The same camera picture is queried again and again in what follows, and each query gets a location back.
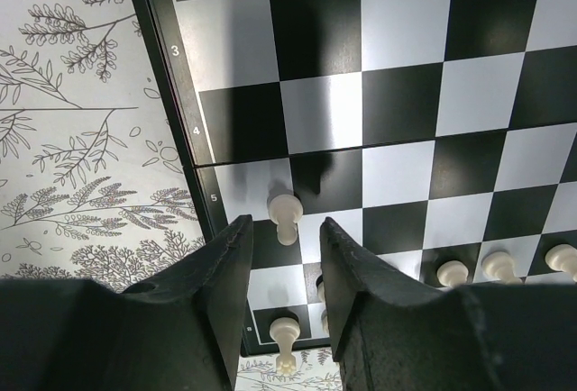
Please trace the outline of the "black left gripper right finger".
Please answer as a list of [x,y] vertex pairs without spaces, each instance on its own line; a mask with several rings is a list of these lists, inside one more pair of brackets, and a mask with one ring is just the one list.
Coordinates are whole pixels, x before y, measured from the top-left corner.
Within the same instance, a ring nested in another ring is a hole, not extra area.
[[330,344],[346,390],[573,390],[573,285],[443,292],[320,228]]

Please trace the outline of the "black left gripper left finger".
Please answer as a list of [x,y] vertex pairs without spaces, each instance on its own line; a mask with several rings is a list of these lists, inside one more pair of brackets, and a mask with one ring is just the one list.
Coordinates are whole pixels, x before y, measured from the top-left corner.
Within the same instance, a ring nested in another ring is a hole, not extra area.
[[3,280],[2,389],[233,389],[252,247],[242,215],[120,293],[91,279]]

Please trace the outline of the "white pawn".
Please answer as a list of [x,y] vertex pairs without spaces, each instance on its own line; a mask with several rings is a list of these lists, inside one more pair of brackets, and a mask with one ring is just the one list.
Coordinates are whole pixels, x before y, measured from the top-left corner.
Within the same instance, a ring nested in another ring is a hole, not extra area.
[[294,195],[277,195],[269,204],[270,219],[277,225],[280,244],[290,246],[298,239],[298,222],[304,210],[300,200]]

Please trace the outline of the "black and grey chessboard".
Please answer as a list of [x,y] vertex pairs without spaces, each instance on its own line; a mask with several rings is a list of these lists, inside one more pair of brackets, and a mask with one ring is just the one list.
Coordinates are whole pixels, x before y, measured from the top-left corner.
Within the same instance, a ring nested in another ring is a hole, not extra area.
[[272,159],[218,159],[206,109],[239,87],[199,91],[186,22],[202,0],[133,0],[207,238],[253,220],[243,354],[276,350],[270,324],[300,325],[299,349],[326,345],[320,227],[335,220],[406,275],[438,286],[457,260],[513,259],[526,283],[566,283],[547,252],[576,242],[576,0],[269,0],[298,239],[269,217]]

